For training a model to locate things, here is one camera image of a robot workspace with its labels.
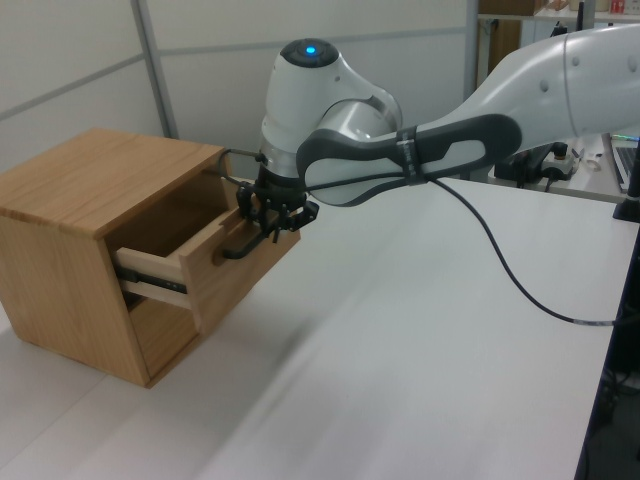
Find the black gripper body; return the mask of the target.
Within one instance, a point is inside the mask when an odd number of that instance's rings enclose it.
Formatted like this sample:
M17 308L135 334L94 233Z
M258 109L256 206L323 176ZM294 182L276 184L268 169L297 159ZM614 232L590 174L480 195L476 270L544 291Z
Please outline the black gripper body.
M280 176L268 169L259 170L254 191L261 200L271 199L276 203L302 205L306 201L299 178Z

